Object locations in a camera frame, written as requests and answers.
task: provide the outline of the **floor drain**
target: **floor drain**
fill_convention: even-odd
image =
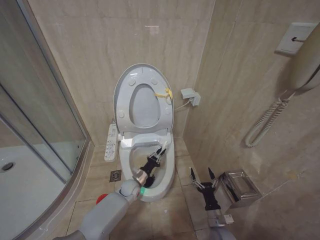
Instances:
[[[6,172],[6,171],[9,171],[10,169],[12,169],[14,167],[14,163],[13,162],[8,162],[6,163],[2,168],[2,172]]]
[[[112,171],[110,174],[110,183],[121,181],[121,170]]]

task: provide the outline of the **toilet lid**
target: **toilet lid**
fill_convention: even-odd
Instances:
[[[152,65],[136,64],[125,70],[113,96],[119,133],[155,133],[165,129],[170,132],[174,103],[168,89],[171,91],[165,76]]]

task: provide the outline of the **electrical outlet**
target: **electrical outlet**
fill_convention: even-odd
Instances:
[[[316,26],[317,23],[291,23],[275,52],[290,56],[296,55],[298,50],[301,48],[303,41],[307,39]]]

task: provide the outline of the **tiled floor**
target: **tiled floor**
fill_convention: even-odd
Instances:
[[[176,173],[167,195],[155,202],[135,201],[124,218],[110,234],[110,240],[206,240],[207,214],[202,195],[192,185],[190,168],[194,168],[182,138],[175,138]],[[121,169],[120,161],[104,161],[104,146],[94,149],[90,169],[74,207],[66,214],[52,239],[74,232],[84,215],[96,204],[103,193],[118,189],[124,180],[109,182],[110,172]]]

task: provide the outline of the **bidet control panel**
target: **bidet control panel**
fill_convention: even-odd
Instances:
[[[104,153],[104,160],[106,162],[113,162],[116,159],[117,136],[117,125],[115,122],[113,122],[109,126],[108,138],[106,140],[106,147]]]

